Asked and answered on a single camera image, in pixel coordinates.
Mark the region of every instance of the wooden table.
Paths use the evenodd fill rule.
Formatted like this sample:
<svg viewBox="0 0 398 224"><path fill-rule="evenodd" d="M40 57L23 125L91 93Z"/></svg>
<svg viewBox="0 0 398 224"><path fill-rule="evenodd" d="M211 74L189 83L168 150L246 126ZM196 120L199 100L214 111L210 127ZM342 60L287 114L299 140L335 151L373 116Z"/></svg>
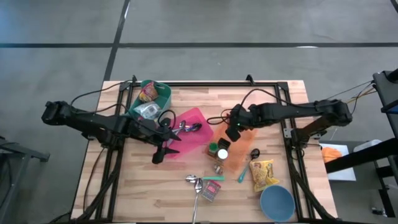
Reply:
<svg viewBox="0 0 398 224"><path fill-rule="evenodd" d="M293 103L308 102L303 81L287 82ZM104 82L103 88L115 83L117 82ZM260 88L271 93L274 92L271 87ZM192 107L198 107L206 118L219 116L223 109L232 108L240 103L251 89L252 87L173 87L171 109L178 115ZM135 99L139 90L140 88L134 89L133 99ZM117 95L118 86L102 92L98 109L115 104ZM276 102L276 100L265 93L255 91L247 98L244 105L247 107L252 103L265 102ZM101 114L112 115L114 110L107 110ZM296 119L297 126L305 126L312 120L312 118ZM197 176L214 175L213 161L209 160L207 155L203 153L204 147L206 146L199 147L177 160L165 159L163 163L155 165L151 163L152 155L155 152L154 146L128 139L124 147L113 221L190 222L195 192L192 184L184 180L185 176L188 174ZM291 192L292 187L280 124L259 129L251 148L255 147L261 150L259 161L274 160L274 177L280 180L279 185ZM101 147L98 142L92 141L89 143L73 206L72 218L78 217L83 212L84 191L94 161L100 151ZM105 154L101 155L91 181L87 205L93 200L100 188ZM307 147L304 161L311 191L326 210L336 217L335 203L319 147ZM242 184L237 182L240 173L226 172L224 175L226 181L221 182L221 191L213 203L199 197L197 222L272 221L261 212L259 206L260 193L253 191L254 184L250 172L247 173ZM303 211L307 214L303 193L301 190L299 191ZM108 211L107 205L106 199L104 211ZM290 221L296 220L297 217L294 215Z"/></svg>

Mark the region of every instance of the green container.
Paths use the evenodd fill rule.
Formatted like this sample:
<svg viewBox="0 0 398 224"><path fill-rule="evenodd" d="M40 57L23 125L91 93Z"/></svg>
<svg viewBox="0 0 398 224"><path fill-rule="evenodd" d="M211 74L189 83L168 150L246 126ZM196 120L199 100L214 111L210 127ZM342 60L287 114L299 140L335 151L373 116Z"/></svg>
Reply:
<svg viewBox="0 0 398 224"><path fill-rule="evenodd" d="M148 83L150 82L155 82L154 86L157 91L158 97L154 100L154 102L162 108L162 112L169 109L171 104L172 104L172 90L171 88L164 84L164 83L159 83L156 81L152 80L144 80L141 82L141 88L144 88ZM134 100L134 103L131 105L129 109L129 114L138 114L137 112L134 111L134 108L137 106L144 104L143 101L141 101L138 96L136 100Z"/></svg>

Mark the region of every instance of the green bottle cap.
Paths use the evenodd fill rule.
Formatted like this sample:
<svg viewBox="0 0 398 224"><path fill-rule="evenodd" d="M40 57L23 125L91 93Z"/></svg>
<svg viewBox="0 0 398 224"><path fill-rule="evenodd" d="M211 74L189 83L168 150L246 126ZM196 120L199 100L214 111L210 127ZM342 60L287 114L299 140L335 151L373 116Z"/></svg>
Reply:
<svg viewBox="0 0 398 224"><path fill-rule="evenodd" d="M216 152L217 149L218 149L217 143L215 143L215 142L210 143L210 145L209 145L209 150L210 150L210 151Z"/></svg>

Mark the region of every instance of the gray floor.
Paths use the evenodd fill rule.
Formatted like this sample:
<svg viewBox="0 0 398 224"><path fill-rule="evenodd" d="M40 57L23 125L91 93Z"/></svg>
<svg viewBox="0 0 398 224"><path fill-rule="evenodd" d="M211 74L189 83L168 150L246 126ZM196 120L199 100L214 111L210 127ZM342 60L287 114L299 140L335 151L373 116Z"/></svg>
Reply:
<svg viewBox="0 0 398 224"><path fill-rule="evenodd" d="M123 2L0 0L0 43L112 43ZM397 21L390 0L137 0L130 3L121 42L398 42ZM48 222L70 209L87 142L40 117L46 101L99 89L110 51L0 49L0 135L51 153L47 164L31 162L13 223ZM382 47L119 49L111 80L133 74L140 80L242 80L250 73L256 80L304 80L309 99L320 100L395 69L397 54L398 48ZM92 95L76 105L92 110L97 101ZM380 107L377 95L360 99L354 121L324 139L391 138ZM370 194L335 184L332 191L340 218L371 222L363 215L373 203L364 197Z"/></svg>

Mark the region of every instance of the light blue bowl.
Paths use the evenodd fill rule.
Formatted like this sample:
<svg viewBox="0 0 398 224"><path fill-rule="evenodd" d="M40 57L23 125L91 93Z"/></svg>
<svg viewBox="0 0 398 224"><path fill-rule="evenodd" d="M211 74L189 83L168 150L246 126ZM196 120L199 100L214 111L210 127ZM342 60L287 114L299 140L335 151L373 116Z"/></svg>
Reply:
<svg viewBox="0 0 398 224"><path fill-rule="evenodd" d="M288 190L279 185L267 187L261 193L262 212L275 222L286 222L294 214L294 200Z"/></svg>

